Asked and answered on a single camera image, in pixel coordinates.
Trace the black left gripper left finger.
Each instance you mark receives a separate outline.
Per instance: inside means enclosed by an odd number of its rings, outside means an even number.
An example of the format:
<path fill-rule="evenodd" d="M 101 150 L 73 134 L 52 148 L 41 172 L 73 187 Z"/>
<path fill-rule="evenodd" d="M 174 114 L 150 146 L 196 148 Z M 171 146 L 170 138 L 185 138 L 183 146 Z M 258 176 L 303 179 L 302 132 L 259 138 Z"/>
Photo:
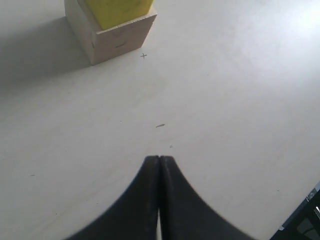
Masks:
<path fill-rule="evenodd" d="M 124 193 L 69 240 L 155 240 L 160 158 L 148 156 Z"/>

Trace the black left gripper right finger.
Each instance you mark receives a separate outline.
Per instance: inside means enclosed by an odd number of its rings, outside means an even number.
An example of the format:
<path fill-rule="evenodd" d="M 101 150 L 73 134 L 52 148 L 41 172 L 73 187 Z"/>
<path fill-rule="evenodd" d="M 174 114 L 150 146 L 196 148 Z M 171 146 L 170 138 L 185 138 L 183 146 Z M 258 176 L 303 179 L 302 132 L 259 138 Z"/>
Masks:
<path fill-rule="evenodd" d="M 203 201 L 171 156 L 160 157 L 158 208 L 163 240 L 252 239 Z"/>

